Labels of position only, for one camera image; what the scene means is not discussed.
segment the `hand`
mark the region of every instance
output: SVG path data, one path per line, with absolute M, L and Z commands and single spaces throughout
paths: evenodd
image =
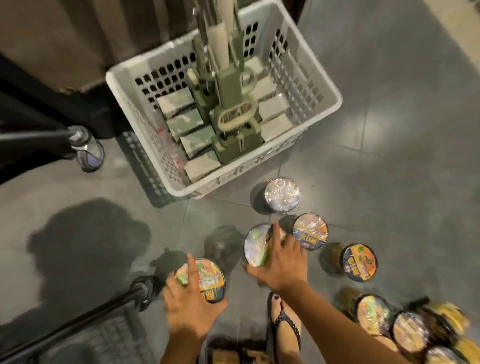
M 273 224 L 273 243 L 266 264 L 260 267 L 244 264 L 243 267 L 248 274 L 280 296 L 294 285 L 307 282 L 307 252 L 291 235 L 282 246 L 277 222 Z
M 188 332 L 203 341 L 218 315 L 227 307 L 227 299 L 208 303 L 200 292 L 200 277 L 195 259 L 188 254 L 188 285 L 182 286 L 173 273 L 162 290 L 170 337 Z

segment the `instant noodle cup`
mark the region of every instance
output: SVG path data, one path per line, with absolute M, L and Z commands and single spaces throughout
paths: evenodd
M 470 326 L 470 320 L 450 302 L 428 302 L 420 308 L 420 312 L 437 341 L 454 344 Z
M 355 322 L 370 335 L 388 335 L 394 312 L 382 297 L 345 288 L 340 300 Z
M 407 358 L 418 361 L 418 357 L 427 348 L 429 332 L 423 317 L 414 312 L 400 312 L 396 315 L 391 335 L 400 351 Z
M 284 240 L 286 236 L 287 234 L 280 229 L 280 238 Z M 248 264 L 258 267 L 267 262 L 272 239 L 272 224 L 260 224 L 250 229 L 243 242 L 243 250 Z
M 444 346 L 428 349 L 425 364 L 467 364 L 455 352 Z
M 451 348 L 468 364 L 480 364 L 480 348 L 471 340 L 460 338 Z
M 202 295 L 209 303 L 223 300 L 225 296 L 225 277 L 222 271 L 210 259 L 196 258 L 199 275 L 198 285 Z M 175 278 L 184 286 L 188 285 L 188 264 L 182 265 L 176 272 Z
M 370 280 L 378 268 L 378 260 L 371 248 L 363 244 L 344 245 L 338 243 L 332 248 L 331 263 L 348 278 L 356 282 Z
M 388 347 L 390 350 L 392 350 L 394 352 L 398 352 L 398 346 L 395 344 L 395 342 L 393 340 L 390 340 L 389 338 L 387 338 L 385 336 L 374 336 L 374 338 L 377 341 L 381 342 L 386 347 Z
M 300 215 L 293 223 L 293 236 L 307 250 L 321 248 L 328 238 L 327 223 L 314 213 Z
M 300 188 L 285 177 L 273 178 L 265 187 L 264 197 L 274 212 L 290 212 L 300 203 Z

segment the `black flip-flop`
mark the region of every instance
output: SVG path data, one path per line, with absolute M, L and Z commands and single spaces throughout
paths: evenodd
M 293 332 L 295 333 L 295 336 L 297 337 L 299 351 L 301 351 L 301 339 L 300 339 L 300 333 L 297 329 L 297 326 L 294 324 L 292 319 L 283 310 L 283 303 L 281 301 L 280 301 L 280 307 L 281 307 L 280 314 L 278 315 L 275 321 L 272 320 L 272 297 L 273 296 L 274 296 L 273 292 L 270 292 L 270 294 L 268 295 L 268 318 L 270 320 L 270 324 L 272 325 L 273 350 L 274 350 L 274 356 L 275 356 L 275 363 L 278 363 L 278 360 L 276 357 L 276 332 L 278 330 L 278 327 L 280 326 L 280 323 L 282 321 L 286 321 L 290 325 Z

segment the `caster wheel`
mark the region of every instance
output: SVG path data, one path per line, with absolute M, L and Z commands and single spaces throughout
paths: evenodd
M 80 164 L 80 168 L 82 171 L 91 173 L 95 172 L 97 169 L 99 169 L 103 161 L 105 160 L 105 150 L 103 149 L 103 145 L 97 141 L 97 146 L 98 149 L 100 149 L 100 158 L 97 159 L 90 153 L 88 153 L 85 150 L 78 150 L 77 151 L 77 161 L 78 164 Z

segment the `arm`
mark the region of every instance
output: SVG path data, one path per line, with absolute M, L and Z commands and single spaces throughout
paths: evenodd
M 193 364 L 216 318 L 227 307 L 227 299 L 208 303 L 200 292 L 195 259 L 188 254 L 188 285 L 183 287 L 173 273 L 162 290 L 169 338 L 160 364 Z
M 265 266 L 245 265 L 248 274 L 278 293 L 295 311 L 328 364 L 408 364 L 400 354 L 372 338 L 307 282 L 307 252 L 288 236 L 282 246 L 280 227 L 273 226 L 273 245 Z

